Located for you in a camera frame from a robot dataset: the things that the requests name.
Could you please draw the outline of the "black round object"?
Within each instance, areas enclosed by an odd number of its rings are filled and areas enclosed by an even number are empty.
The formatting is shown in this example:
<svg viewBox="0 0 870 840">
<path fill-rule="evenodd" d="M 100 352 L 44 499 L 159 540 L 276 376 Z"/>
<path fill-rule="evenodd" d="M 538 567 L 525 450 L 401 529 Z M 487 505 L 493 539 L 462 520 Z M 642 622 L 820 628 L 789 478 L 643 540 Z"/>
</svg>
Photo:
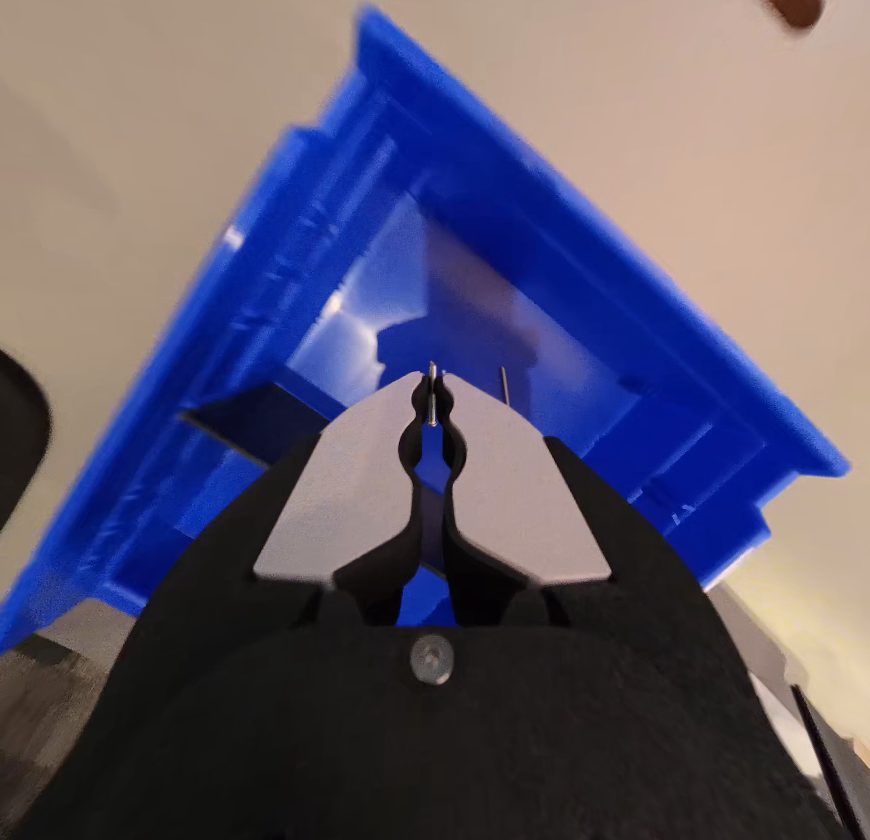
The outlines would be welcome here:
<svg viewBox="0 0 870 840">
<path fill-rule="evenodd" d="M 42 463 L 51 437 L 44 390 L 14 358 L 1 352 L 1 528 L 4 529 Z"/>
</svg>

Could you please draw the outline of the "blue plastic bin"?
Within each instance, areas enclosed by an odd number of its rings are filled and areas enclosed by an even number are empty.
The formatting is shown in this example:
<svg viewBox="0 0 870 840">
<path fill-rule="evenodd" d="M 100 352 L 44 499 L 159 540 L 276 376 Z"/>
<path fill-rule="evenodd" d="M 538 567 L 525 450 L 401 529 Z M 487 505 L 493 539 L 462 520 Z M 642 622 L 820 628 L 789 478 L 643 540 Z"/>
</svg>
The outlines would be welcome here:
<svg viewBox="0 0 870 840">
<path fill-rule="evenodd" d="M 137 615 L 266 466 L 184 419 L 268 384 L 327 420 L 433 356 L 588 462 L 707 586 L 841 451 L 558 171 L 360 12 L 319 122 L 278 141 L 2 603 L 2 650 L 84 599 Z"/>
</svg>

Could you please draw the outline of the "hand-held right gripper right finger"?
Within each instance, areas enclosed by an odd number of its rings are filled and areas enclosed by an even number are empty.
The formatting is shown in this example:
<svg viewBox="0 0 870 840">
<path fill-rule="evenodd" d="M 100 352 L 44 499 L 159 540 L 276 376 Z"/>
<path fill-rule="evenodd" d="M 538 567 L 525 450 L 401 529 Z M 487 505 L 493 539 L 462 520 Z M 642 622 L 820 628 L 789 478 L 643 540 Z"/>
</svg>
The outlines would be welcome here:
<svg viewBox="0 0 870 840">
<path fill-rule="evenodd" d="M 459 538 L 537 586 L 607 580 L 612 570 L 541 432 L 457 375 L 442 378 L 464 453 L 451 488 Z"/>
</svg>

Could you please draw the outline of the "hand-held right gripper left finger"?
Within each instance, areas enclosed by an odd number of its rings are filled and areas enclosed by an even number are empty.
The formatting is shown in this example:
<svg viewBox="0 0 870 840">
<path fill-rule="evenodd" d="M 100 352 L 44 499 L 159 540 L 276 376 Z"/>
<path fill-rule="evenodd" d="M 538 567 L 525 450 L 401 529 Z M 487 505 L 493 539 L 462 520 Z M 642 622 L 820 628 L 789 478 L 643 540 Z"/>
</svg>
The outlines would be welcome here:
<svg viewBox="0 0 870 840">
<path fill-rule="evenodd" d="M 395 592 L 419 563 L 414 454 L 429 379 L 411 372 L 344 410 L 321 432 L 260 555 L 260 580 Z"/>
</svg>

